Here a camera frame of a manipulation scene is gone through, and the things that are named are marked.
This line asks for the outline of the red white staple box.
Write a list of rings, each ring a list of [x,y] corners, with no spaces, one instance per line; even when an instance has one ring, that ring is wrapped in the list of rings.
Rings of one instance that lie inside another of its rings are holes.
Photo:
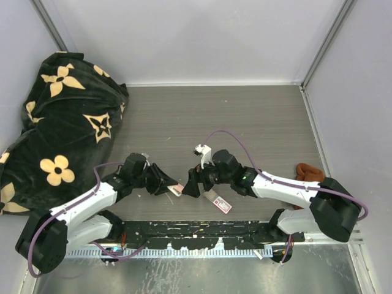
[[[224,214],[228,214],[229,211],[232,209],[232,205],[229,204],[212,189],[209,191],[204,191],[203,196],[207,198],[216,208],[218,208]]]

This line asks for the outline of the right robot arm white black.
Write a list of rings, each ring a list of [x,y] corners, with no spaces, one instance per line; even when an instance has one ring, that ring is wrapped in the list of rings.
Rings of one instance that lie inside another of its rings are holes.
[[[194,153],[201,157],[201,162],[189,170],[184,195],[197,198],[215,185],[228,184],[243,196],[270,198],[298,207],[273,216],[268,232],[275,241],[312,232],[321,232],[342,243],[350,239],[362,206],[335,179],[304,182],[281,178],[241,165],[226,149],[212,154],[199,146]]]

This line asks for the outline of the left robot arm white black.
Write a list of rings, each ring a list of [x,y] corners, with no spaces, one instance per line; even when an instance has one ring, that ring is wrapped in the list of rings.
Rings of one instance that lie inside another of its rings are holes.
[[[51,209],[37,209],[16,243],[15,250],[28,262],[34,278],[53,271],[66,254],[102,239],[115,243],[124,234],[124,222],[108,207],[145,189],[151,195],[171,192],[180,196],[183,187],[144,154],[132,153],[117,163],[113,173],[97,178],[97,184],[75,199]]]

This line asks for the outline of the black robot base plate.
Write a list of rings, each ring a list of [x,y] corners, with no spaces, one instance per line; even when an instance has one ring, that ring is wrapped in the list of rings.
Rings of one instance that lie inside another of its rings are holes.
[[[212,249],[219,241],[224,249],[263,249],[267,244],[286,243],[288,234],[259,220],[126,221],[119,235],[98,243],[124,242],[130,249]]]

